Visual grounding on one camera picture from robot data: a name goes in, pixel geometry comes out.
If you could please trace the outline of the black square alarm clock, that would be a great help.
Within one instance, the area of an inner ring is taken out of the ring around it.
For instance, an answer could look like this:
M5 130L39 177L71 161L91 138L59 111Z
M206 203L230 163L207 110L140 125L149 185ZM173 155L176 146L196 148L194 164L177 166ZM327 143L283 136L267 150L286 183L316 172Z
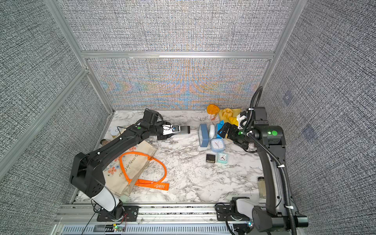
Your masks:
M191 133L191 128L190 126L173 125L172 133L174 135L188 135Z

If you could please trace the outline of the white round alarm clock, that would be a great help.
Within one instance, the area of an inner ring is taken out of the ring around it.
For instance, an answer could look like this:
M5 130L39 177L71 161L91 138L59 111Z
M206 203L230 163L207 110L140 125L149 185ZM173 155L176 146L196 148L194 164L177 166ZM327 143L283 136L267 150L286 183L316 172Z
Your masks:
M215 136L216 136L215 125L211 124L209 126L209 140L212 140Z

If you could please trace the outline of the light blue square alarm clock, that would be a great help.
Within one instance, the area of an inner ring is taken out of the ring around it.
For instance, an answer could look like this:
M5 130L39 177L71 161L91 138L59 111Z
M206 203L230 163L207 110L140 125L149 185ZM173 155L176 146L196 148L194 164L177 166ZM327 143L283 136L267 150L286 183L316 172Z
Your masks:
M215 152L215 153L223 152L225 150L224 140L221 138L211 139L210 147L211 147L212 152Z

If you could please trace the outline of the mint green alarm clock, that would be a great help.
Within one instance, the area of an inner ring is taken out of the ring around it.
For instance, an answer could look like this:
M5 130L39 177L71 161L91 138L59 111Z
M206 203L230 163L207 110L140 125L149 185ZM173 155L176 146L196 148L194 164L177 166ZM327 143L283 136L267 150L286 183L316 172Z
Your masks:
M217 162L221 164L227 164L228 163L228 154L224 152L218 152L217 154Z

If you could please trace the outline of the blue rectangular alarm clock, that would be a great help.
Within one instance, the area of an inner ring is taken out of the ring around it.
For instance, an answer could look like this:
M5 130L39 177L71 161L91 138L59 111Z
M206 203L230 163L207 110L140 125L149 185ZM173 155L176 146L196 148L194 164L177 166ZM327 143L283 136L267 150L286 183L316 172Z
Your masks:
M209 132L206 124L200 124L198 129L200 147L207 147L209 144Z

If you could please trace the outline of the small black square clock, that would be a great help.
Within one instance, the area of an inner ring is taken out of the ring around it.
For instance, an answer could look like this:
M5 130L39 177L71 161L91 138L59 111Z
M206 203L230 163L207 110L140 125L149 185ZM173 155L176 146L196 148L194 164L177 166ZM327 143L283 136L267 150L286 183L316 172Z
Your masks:
M216 156L213 154L207 154L206 155L206 162L208 163L215 163Z

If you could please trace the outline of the canvas bag orange handles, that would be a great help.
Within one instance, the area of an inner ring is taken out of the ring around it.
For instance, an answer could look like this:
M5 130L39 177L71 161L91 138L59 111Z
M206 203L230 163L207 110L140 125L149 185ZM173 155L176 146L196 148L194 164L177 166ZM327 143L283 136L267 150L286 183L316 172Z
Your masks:
M135 186L168 191L169 183L164 182L167 169L160 160L155 158L156 151L154 146L143 141L116 157L103 170L107 189L118 197L129 196ZM156 163L162 167L163 175L159 180L140 178L150 163Z

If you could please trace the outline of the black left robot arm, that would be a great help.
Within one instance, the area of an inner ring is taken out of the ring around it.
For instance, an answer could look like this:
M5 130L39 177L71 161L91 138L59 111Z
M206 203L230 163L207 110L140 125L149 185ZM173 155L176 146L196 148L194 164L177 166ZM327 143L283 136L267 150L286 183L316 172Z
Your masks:
M122 153L151 136L162 139L180 133L182 128L165 121L160 113L145 109L144 116L125 128L117 138L88 154L78 153L73 160L70 183L108 212L120 204L105 186L103 171Z

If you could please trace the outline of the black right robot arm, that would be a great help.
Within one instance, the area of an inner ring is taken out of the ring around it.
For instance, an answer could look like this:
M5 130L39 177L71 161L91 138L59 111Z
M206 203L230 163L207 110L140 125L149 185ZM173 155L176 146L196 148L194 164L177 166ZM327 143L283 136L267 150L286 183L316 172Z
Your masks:
M251 107L240 114L238 125L225 123L218 131L237 146L247 149L254 144L260 158L266 189L264 206L247 209L244 198L233 201L238 214L251 217L259 232L286 231L297 234L297 228L308 226L294 202L286 166L286 139L280 126L270 125L266 109Z

